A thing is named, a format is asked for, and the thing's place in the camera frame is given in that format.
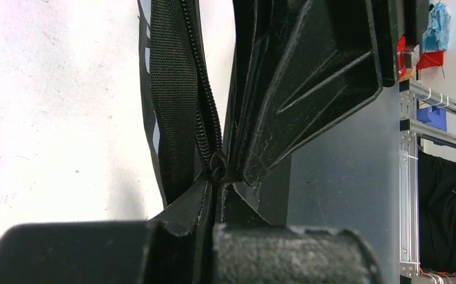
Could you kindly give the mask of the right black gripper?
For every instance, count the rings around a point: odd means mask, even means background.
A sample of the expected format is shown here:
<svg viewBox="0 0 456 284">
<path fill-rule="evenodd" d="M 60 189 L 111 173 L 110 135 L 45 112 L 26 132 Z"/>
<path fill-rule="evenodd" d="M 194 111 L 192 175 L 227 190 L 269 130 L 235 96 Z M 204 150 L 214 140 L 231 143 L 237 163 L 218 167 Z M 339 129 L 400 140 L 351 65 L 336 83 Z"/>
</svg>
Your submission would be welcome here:
<svg viewBox="0 0 456 284">
<path fill-rule="evenodd" d="M 234 1 L 229 178 L 254 185 L 399 80 L 429 1 Z"/>
</svg>

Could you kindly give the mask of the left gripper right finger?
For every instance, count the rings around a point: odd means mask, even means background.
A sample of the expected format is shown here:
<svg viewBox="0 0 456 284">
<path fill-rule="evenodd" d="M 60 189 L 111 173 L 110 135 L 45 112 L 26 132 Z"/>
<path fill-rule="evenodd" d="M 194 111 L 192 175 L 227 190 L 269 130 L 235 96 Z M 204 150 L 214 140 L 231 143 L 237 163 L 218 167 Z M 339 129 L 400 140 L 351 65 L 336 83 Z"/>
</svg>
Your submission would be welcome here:
<svg viewBox="0 0 456 284">
<path fill-rule="evenodd" d="M 355 231 L 272 226 L 222 188 L 212 232 L 213 283 L 382 283 L 372 249 Z"/>
</svg>

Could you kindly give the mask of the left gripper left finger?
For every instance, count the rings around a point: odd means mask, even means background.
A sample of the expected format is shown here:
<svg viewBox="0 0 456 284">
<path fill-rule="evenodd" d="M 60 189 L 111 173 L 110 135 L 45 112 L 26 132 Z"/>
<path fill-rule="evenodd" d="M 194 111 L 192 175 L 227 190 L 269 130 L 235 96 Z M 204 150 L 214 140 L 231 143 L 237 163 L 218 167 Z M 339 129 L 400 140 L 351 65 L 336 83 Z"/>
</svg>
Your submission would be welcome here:
<svg viewBox="0 0 456 284">
<path fill-rule="evenodd" d="M 200 283 L 212 184 L 148 221 L 21 224 L 0 238 L 0 283 Z"/>
</svg>

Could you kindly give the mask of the black racket bag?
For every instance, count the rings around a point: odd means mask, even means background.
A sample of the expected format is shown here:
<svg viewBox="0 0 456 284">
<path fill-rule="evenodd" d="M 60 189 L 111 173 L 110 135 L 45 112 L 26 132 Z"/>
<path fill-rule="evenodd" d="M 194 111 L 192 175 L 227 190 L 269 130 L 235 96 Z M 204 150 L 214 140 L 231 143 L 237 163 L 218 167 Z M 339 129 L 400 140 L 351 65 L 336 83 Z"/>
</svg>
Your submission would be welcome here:
<svg viewBox="0 0 456 284">
<path fill-rule="evenodd" d="M 198 1 L 139 1 L 145 134 L 164 206 L 198 173 L 225 179 L 221 123 L 208 78 Z"/>
</svg>

